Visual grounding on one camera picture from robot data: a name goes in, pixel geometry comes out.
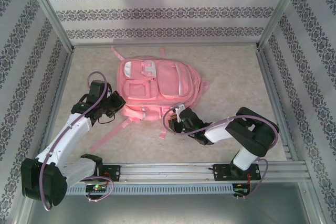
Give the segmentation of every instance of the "backpack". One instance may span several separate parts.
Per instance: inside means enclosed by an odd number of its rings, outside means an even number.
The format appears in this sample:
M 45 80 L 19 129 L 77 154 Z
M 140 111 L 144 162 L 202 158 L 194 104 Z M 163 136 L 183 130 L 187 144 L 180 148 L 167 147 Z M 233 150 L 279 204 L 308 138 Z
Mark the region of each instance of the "backpack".
M 128 118 L 93 145 L 91 151 L 132 121 L 162 119 L 170 108 L 179 103 L 186 108 L 193 108 L 209 86 L 209 82 L 202 80 L 190 65 L 166 59 L 163 49 L 160 49 L 161 59 L 151 56 L 125 59 L 113 47 L 111 49 L 121 60 L 117 73 L 117 91 L 126 102 L 121 113 Z M 159 137 L 165 138 L 165 135 L 166 129 L 162 127 Z

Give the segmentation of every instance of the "cable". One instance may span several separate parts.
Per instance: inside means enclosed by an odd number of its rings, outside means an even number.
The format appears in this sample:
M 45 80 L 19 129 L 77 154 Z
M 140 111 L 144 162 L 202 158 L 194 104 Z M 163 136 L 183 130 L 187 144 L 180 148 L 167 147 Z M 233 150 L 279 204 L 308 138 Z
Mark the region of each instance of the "cable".
M 108 197 L 113 192 L 113 190 L 114 190 L 114 183 L 113 183 L 113 180 L 111 178 L 103 177 L 103 176 L 90 176 L 90 177 L 84 178 L 83 180 L 96 179 L 96 178 L 106 179 L 108 182 L 111 182 L 111 185 L 112 185 L 111 190 L 107 194 L 101 196 L 99 199 L 92 199 L 92 198 L 90 198 L 90 194 L 93 191 L 90 191 L 89 194 L 88 194 L 88 196 L 86 196 L 89 199 L 89 201 L 99 202 L 99 201 L 105 199 L 106 197 Z
M 250 173 L 247 174 L 247 183 L 246 185 L 248 185 L 248 189 L 251 189 L 251 175 Z
M 204 128 L 201 128 L 201 129 L 198 129 L 198 130 L 195 130 L 195 131 L 191 131 L 191 132 L 184 132 L 184 133 L 179 133 L 179 132 L 174 132 L 172 131 L 166 124 L 165 124 L 165 119 L 168 115 L 169 112 L 173 111 L 174 109 L 177 109 L 178 107 L 175 106 L 171 109 L 169 109 L 164 115 L 163 115 L 163 118 L 162 118 L 162 121 L 163 121 L 163 126 L 165 127 L 165 129 L 175 135 L 191 135 L 191 134 L 194 134 L 194 133 L 197 133 L 197 132 L 200 132 L 200 131 L 203 131 L 203 130 L 207 130 L 207 129 L 211 129 L 213 127 L 216 127 L 216 126 L 219 126 L 219 125 L 222 125 L 224 123 L 226 123 L 227 121 L 232 121 L 233 119 L 238 119 L 238 118 L 250 118 L 250 119 L 254 119 L 254 120 L 258 120 L 258 121 L 261 121 L 263 123 L 266 123 L 268 126 L 270 126 L 270 128 L 274 131 L 274 134 L 275 134 L 275 138 L 274 138 L 274 141 L 273 143 L 271 144 L 270 149 L 272 149 L 278 142 L 278 132 L 277 130 L 275 129 L 275 127 L 270 123 L 268 122 L 266 119 L 263 119 L 263 118 L 260 118 L 258 116 L 254 116 L 254 115 L 234 115 L 234 116 L 231 116 L 229 118 L 226 118 L 226 119 L 223 119 L 223 120 L 220 120 L 216 123 L 212 123 L 210 124 L 209 126 L 207 127 L 204 127 Z
M 109 174 L 108 172 L 104 172 L 103 175 L 106 175 L 106 177 L 111 178 L 111 174 Z
M 103 91 L 103 93 L 101 94 L 101 96 L 99 97 L 99 99 L 90 108 L 88 108 L 82 115 L 80 115 L 79 117 L 77 117 L 68 127 L 65 128 L 64 131 L 62 131 L 62 133 L 58 136 L 58 138 L 56 139 L 56 141 L 54 142 L 54 144 L 51 146 L 49 152 L 46 155 L 46 158 L 43 161 L 43 164 L 42 164 L 42 167 L 41 167 L 41 171 L 40 171 L 40 174 L 39 174 L 39 188 L 40 188 L 41 201 L 42 201 L 43 207 L 44 207 L 44 209 L 46 211 L 50 211 L 52 209 L 52 205 L 50 205 L 49 207 L 47 206 L 47 200 L 46 200 L 46 197 L 44 195 L 44 189 L 43 189 L 43 172 L 45 170 L 45 167 L 47 165 L 47 162 L 48 162 L 49 158 L 53 154 L 52 152 L 54 151 L 56 145 L 62 139 L 62 137 L 68 132 L 69 129 L 71 129 L 72 125 L 74 125 L 75 123 L 77 123 L 78 120 L 80 120 L 87 113 L 89 113 L 94 107 L 96 107 L 99 104 L 99 102 L 103 99 L 103 97 L 104 97 L 104 95 L 106 93 L 106 90 L 107 90 L 107 80 L 106 80 L 106 77 L 101 72 L 99 72 L 99 71 L 92 72 L 88 76 L 88 79 L 87 79 L 88 87 L 90 87 L 90 84 L 89 84 L 90 77 L 92 75 L 94 75 L 95 73 L 100 74 L 103 77 L 103 79 L 104 79 L 104 91 Z
M 101 122 L 99 122 L 99 118 L 98 118 L 98 123 L 100 123 L 100 124 L 107 124 L 107 123 L 113 122 L 114 119 L 116 119 L 115 115 L 113 115 L 113 119 L 111 121 L 101 123 Z

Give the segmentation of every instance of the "metal frame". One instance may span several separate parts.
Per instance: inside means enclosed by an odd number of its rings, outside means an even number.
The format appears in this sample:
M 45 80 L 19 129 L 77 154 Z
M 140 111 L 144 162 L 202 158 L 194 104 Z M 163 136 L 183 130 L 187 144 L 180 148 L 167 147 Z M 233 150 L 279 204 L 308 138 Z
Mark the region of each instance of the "metal frame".
M 273 114 L 276 118 L 276 121 L 277 121 L 279 129 L 280 129 L 280 137 L 281 137 L 282 141 L 285 144 L 288 145 L 289 152 L 290 152 L 290 155 L 291 155 L 291 159 L 293 161 L 297 161 L 298 156 L 296 154 L 295 147 L 294 147 L 293 141 L 291 139 L 285 117 L 282 113 L 282 108 L 281 108 L 280 101 L 278 99 L 277 91 L 276 91 L 275 85 L 272 81 L 271 73 L 270 73 L 270 71 L 267 67 L 267 64 L 266 64 L 265 55 L 264 55 L 262 50 L 259 50 L 259 49 L 256 48 L 256 56 L 257 56 L 257 59 L 258 59 L 258 62 L 259 62 L 261 75 L 263 76 L 263 79 L 264 79 L 264 83 L 265 83 L 265 86 L 266 86 L 268 98 L 269 98 L 270 103 L 271 103 Z
M 56 95 L 56 102 L 51 112 L 51 119 L 47 126 L 47 132 L 43 140 L 42 148 L 46 146 L 47 141 L 51 138 L 53 127 L 56 121 L 58 109 L 60 106 L 62 94 L 67 81 L 68 73 L 71 66 L 73 57 L 72 45 L 69 37 L 66 34 L 61 22 L 59 21 L 53 7 L 49 0 L 38 0 L 47 18 L 50 20 L 52 26 L 56 30 L 62 43 L 69 52 L 68 62 L 66 63 L 66 69 L 61 77 L 61 84 Z M 264 180 L 265 183 L 280 183 L 280 182 L 292 182 L 298 183 L 302 199 L 306 208 L 306 212 L 309 216 L 311 223 L 326 223 L 323 212 L 319 205 L 317 194 L 314 186 L 311 182 L 311 178 L 304 161 L 298 161 L 298 157 L 295 152 L 293 142 L 286 125 L 286 120 L 281 110 L 281 104 L 278 100 L 274 83 L 272 82 L 269 69 L 265 62 L 265 56 L 262 50 L 267 43 L 269 36 L 274 30 L 277 22 L 281 18 L 286 6 L 290 0 L 280 0 L 274 13 L 272 14 L 270 21 L 268 22 L 259 42 L 258 48 L 255 47 L 256 56 L 259 62 L 260 70 L 265 82 L 266 90 L 270 99 L 273 113 L 276 117 L 277 123 L 280 128 L 281 139 L 284 142 L 284 149 L 287 159 L 291 161 L 284 162 L 269 162 L 269 169 L 267 176 Z M 75 48 L 97 48 L 97 47 L 163 47 L 163 46 L 250 46 L 252 43 L 167 43 L 167 44 L 147 44 L 147 43 L 112 43 L 112 44 L 82 44 L 76 45 Z M 214 181 L 213 172 L 208 168 L 214 163 L 187 163 L 187 164 L 170 164 L 170 163 L 156 163 L 156 164 L 119 164 L 121 165 L 120 182 L 116 183 L 117 188 L 121 188 L 121 193 L 131 194 L 132 188 L 144 187 L 149 190 L 154 187 L 160 186 L 160 188 L 185 186 L 185 187 L 200 187 L 206 186 L 216 188 L 219 183 Z M 260 171 L 265 171 L 265 164 L 259 163 Z M 220 182 L 221 185 L 230 186 L 232 183 L 243 183 L 242 181 L 236 182 Z M 75 187 L 83 187 L 85 183 L 78 183 Z M 18 204 L 16 206 L 15 215 L 13 217 L 13 223 L 24 224 L 27 223 L 33 200 L 20 196 Z
M 73 50 L 73 45 L 63 28 L 61 22 L 59 21 L 55 10 L 53 9 L 49 0 L 38 0 L 42 10 L 44 11 L 45 15 L 49 19 L 50 23 L 52 24 L 54 30 L 56 31 L 58 37 L 62 41 L 63 45 L 67 49 L 67 52 L 71 52 Z
M 74 48 L 105 48 L 105 47 L 219 47 L 219 46 L 255 46 L 252 42 L 207 42 L 207 43 L 96 43 L 78 44 Z
M 285 12 L 285 9 L 287 5 L 289 4 L 290 0 L 280 0 L 274 9 L 274 12 L 271 15 L 271 18 L 269 19 L 264 31 L 262 32 L 262 35 L 259 39 L 259 42 L 257 43 L 258 47 L 263 49 L 266 45 L 269 37 L 271 36 L 275 26 L 279 22 L 279 19 L 282 17 L 283 13 Z

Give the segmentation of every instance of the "striped wallpaper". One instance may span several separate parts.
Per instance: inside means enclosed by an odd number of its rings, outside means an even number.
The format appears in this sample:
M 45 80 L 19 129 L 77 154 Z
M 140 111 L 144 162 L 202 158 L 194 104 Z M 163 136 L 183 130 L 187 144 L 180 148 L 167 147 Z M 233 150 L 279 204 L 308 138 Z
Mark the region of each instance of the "striped wallpaper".
M 72 43 L 257 42 L 279 0 L 50 0 Z
M 0 0 L 0 223 L 13 220 L 20 167 L 46 132 L 67 52 L 37 0 Z
M 336 223 L 336 0 L 291 0 L 265 47 L 292 139 Z

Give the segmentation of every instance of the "floor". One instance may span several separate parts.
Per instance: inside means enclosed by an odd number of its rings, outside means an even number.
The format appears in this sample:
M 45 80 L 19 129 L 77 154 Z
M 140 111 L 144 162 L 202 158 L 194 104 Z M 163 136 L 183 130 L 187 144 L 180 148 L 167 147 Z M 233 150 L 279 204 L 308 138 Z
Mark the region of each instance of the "floor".
M 121 47 L 116 50 L 125 58 L 160 56 L 158 47 Z M 242 106 L 274 121 L 253 46 L 165 47 L 164 50 L 167 58 L 189 63 L 203 79 L 211 82 L 194 109 L 204 122 L 227 118 Z M 75 50 L 52 139 L 65 124 L 72 106 L 88 92 L 88 74 L 101 71 L 115 88 L 119 63 L 110 48 Z M 95 124 L 78 143 L 68 163 L 75 162 L 82 154 L 90 153 L 89 148 L 93 143 L 125 119 L 118 113 L 112 123 Z M 107 120 L 107 117 L 103 117 L 101 121 Z M 159 138 L 161 127 L 161 120 L 132 122 L 93 154 L 102 157 L 105 163 L 229 162 L 241 148 L 234 138 L 211 146 L 203 146 L 188 136 L 169 133 L 163 140 Z M 286 160 L 281 140 L 267 153 L 266 158 L 269 161 Z

